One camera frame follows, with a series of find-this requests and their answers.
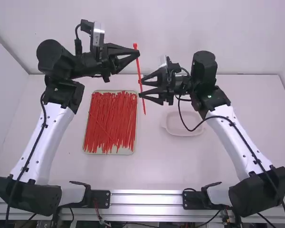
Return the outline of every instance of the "table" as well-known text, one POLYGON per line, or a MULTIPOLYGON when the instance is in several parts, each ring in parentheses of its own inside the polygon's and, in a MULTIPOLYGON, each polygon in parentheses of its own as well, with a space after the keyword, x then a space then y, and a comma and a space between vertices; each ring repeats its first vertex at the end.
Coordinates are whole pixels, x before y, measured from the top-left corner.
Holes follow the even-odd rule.
MULTIPOLYGON (((218 75, 217 79, 217 84, 231 100, 238 119, 260 151, 276 167, 285 166, 285 91, 279 76, 218 75)), ((200 189, 217 181, 229 186, 238 182, 231 159, 207 124, 200 136, 169 135, 160 127, 160 119, 170 107, 146 101, 147 115, 144 116, 140 100, 137 146, 133 155, 84 154, 82 143, 91 93, 97 89, 139 90, 139 86, 137 75, 112 76, 107 84, 100 78, 78 81, 86 86, 85 94, 53 160, 50 184, 76 180, 89 183, 94 189, 111 190, 112 200, 121 201, 117 200, 116 205, 113 201, 110 209, 103 210, 103 213, 115 220, 206 221, 215 213, 184 211, 178 202, 184 188, 200 189), (132 201, 133 197, 141 199, 141 194, 137 194, 140 190, 143 196, 147 196, 146 200, 141 200, 148 202, 147 207, 145 203, 141 205, 139 201, 132 201), (160 201, 153 202, 158 196, 160 201), (167 196, 171 197, 172 203, 162 203, 170 202, 167 196)), ((3 146, 0 176, 7 176, 21 156, 40 114, 38 101, 43 91, 43 77, 30 76, 3 146)), ((182 103, 181 108, 190 108, 190 103, 182 103)), ((68 214, 66 219, 71 219, 69 212, 64 210, 63 213, 68 214)), ((94 212, 76 209, 75 213, 81 215, 81 219, 91 220, 93 217, 87 215, 94 212)), ((271 209, 266 215, 269 219, 273 216, 275 222, 285 222, 281 208, 271 209)))

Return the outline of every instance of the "black cable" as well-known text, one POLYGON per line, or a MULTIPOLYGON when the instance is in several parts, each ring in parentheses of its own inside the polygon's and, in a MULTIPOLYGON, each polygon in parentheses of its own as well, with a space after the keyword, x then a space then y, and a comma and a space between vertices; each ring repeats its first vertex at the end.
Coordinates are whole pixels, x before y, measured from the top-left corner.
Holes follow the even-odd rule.
POLYGON ((203 223, 203 224, 200 224, 198 226, 196 226, 195 228, 199 228, 199 227, 202 227, 208 223, 210 223, 219 213, 220 213, 221 210, 219 210, 211 219, 209 219, 207 222, 203 223))
MULTIPOLYGON (((221 118, 224 120, 227 120, 230 124, 230 126, 234 127, 234 129, 237 131, 238 135, 240 136, 240 138, 243 140, 244 144, 246 145, 246 147, 249 149, 249 151, 251 152, 252 156, 255 158, 256 162, 258 163, 258 165, 260 166, 261 170, 263 171, 263 173, 265 174, 266 178, 269 180, 271 186, 273 187, 273 189, 275 190, 277 196, 279 199, 281 199, 278 190, 276 188, 276 185, 273 183, 272 179, 270 178, 270 176, 268 175, 267 171, 265 170, 264 166, 262 165, 261 161, 257 158, 256 154, 253 152, 252 148, 249 146, 249 144, 247 143, 246 139, 244 138, 244 136, 242 135, 242 133, 240 132, 240 130, 236 127, 236 125, 227 117, 224 116, 220 116, 220 115, 214 115, 214 116, 210 116, 210 117, 206 117, 204 120, 202 120, 198 125, 196 125, 193 129, 189 129, 186 124, 184 123, 184 120, 181 116, 181 108, 180 108, 180 100, 178 100, 178 109, 179 109, 179 114, 180 114, 180 120, 182 122, 182 124, 184 125, 184 127, 189 131, 189 132, 193 132, 195 131, 202 123, 204 123, 205 121, 209 120, 209 119, 213 119, 213 118, 221 118)), ((282 200, 282 207, 284 209, 285 212, 285 203, 282 200)))
POLYGON ((184 189, 184 190, 182 191, 182 193, 184 193, 184 191, 187 191, 187 190, 191 190, 191 191, 195 191, 195 192, 197 192, 195 189, 192 189, 192 188, 186 188, 186 189, 184 189))
POLYGON ((35 216, 36 213, 33 214, 31 217, 29 217, 29 219, 25 223, 23 223, 19 228, 24 228, 29 223, 29 221, 31 221, 35 216))
POLYGON ((183 71, 185 71, 185 72, 186 72, 187 76, 190 76, 190 73, 189 73, 189 71, 188 71, 188 70, 186 70, 186 69, 185 69, 185 68, 183 68, 183 67, 181 67, 181 69, 182 69, 183 71))
POLYGON ((27 159, 27 161, 25 162, 25 165, 24 165, 24 167, 22 168, 22 170, 21 170, 21 172, 20 172, 18 178, 16 179, 16 182, 15 182, 13 188, 11 189, 10 196, 9 196, 8 207, 7 207, 7 209, 6 209, 6 215, 5 215, 5 228, 8 228, 9 215, 10 215, 10 213, 9 213, 9 212, 10 212, 10 205, 11 205, 11 203, 12 203, 12 198, 13 198, 13 196, 14 196, 14 194, 15 194, 16 187, 17 187, 17 185, 18 185, 18 183, 19 183, 19 180, 20 180, 20 178, 22 177, 23 173, 24 173, 25 170, 27 169, 27 167, 28 167, 28 165, 29 165, 29 161, 30 161, 30 159, 32 158, 33 153, 34 153, 34 151, 35 151, 35 148, 36 148, 36 146, 37 146, 37 143, 38 143, 38 141, 39 141, 39 139, 40 139, 40 137, 41 137, 41 135, 42 135, 42 133, 43 133, 44 128, 45 128, 46 125, 47 125, 47 113, 46 113, 46 109, 45 109, 45 107, 44 107, 44 105, 43 105, 43 102, 42 102, 43 96, 44 96, 44 92, 42 93, 42 95, 41 95, 41 97, 40 97, 40 104, 41 104, 42 111, 43 111, 43 124, 42 124, 42 126, 41 126, 41 130, 40 130, 40 132, 39 132, 39 135, 38 135, 38 137, 37 137, 37 139, 36 139, 36 141, 35 141, 35 143, 34 143, 34 145, 33 145, 33 148, 32 148, 32 150, 31 150, 31 152, 30 152, 30 154, 29 154, 29 156, 28 156, 28 159, 27 159))
POLYGON ((180 101, 191 101, 191 99, 182 99, 182 98, 179 98, 175 95, 176 99, 180 100, 180 101))
POLYGON ((81 25, 77 25, 76 28, 75 28, 75 35, 76 35, 76 39, 79 39, 78 37, 78 28, 80 27, 81 25))
POLYGON ((276 228, 276 227, 274 226, 274 224, 272 224, 268 219, 265 218, 264 215, 262 215, 261 213, 258 213, 258 215, 259 215, 262 219, 264 219, 269 225, 271 225, 273 228, 276 228))
POLYGON ((71 207, 69 207, 69 208, 70 208, 70 211, 71 211, 71 213, 72 213, 72 221, 71 221, 71 223, 72 223, 72 222, 74 222, 74 218, 75 218, 75 217, 74 217, 74 213, 73 213, 72 208, 71 208, 71 207))

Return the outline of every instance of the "white wall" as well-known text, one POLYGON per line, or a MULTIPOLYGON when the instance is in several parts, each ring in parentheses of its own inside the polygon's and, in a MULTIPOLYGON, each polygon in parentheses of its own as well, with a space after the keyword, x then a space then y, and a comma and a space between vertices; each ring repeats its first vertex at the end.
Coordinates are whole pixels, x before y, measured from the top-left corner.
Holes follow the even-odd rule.
MULTIPOLYGON (((221 74, 280 74, 285 86, 285 0, 0 0, 0 36, 31 73, 39 73, 45 39, 74 52, 81 19, 100 21, 107 42, 137 42, 145 73, 162 54, 190 68, 193 53, 206 49, 221 74)), ((88 35, 79 35, 87 50, 88 35)), ((136 73, 135 64, 124 73, 136 73)))
POLYGON ((28 74, 0 44, 0 153, 27 78, 28 74))

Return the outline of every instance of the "metal frame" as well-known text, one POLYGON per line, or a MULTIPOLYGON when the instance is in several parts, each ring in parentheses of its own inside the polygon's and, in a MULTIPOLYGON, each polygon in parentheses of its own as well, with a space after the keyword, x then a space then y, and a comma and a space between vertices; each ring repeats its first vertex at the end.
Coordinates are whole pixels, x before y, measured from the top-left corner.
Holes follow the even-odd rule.
MULTIPOLYGON (((108 221, 136 222, 205 222, 217 211, 215 210, 184 210, 182 207, 181 190, 112 190, 109 209, 100 209, 101 216, 108 221)), ((0 219, 5 219, 7 205, 0 198, 0 219)), ((95 209, 73 209, 75 221, 97 220, 95 209)), ((233 214, 228 212, 231 221, 233 214)), ((282 207, 275 207, 262 212, 272 223, 285 223, 282 207)), ((19 209, 11 209, 10 220, 26 220, 32 214, 19 209)), ((36 220, 50 220, 52 217, 37 215, 36 220)), ((69 208, 62 209, 62 220, 71 220, 69 208)), ((258 215, 242 218, 244 223, 264 223, 258 215)), ((212 222, 222 222, 218 215, 212 222)))

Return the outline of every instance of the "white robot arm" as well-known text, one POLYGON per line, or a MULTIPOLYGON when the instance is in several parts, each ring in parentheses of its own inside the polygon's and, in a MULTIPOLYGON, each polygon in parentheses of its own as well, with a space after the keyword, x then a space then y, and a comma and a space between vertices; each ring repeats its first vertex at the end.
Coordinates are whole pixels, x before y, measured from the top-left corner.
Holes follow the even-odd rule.
POLYGON ((204 121, 212 127, 230 156, 240 182, 235 186, 224 188, 221 182, 202 188, 202 193, 184 191, 184 209, 217 208, 215 205, 228 205, 242 217, 283 204, 285 195, 285 168, 275 168, 255 146, 238 121, 230 100, 216 86, 217 63, 214 54, 199 51, 194 54, 191 73, 172 63, 169 57, 161 68, 144 76, 142 84, 156 88, 139 94, 141 98, 160 105, 166 101, 173 104, 178 95, 178 108, 182 123, 189 129, 181 116, 180 101, 190 101, 204 121), (184 70, 186 76, 176 76, 184 70), (189 95, 190 100, 182 99, 189 95))

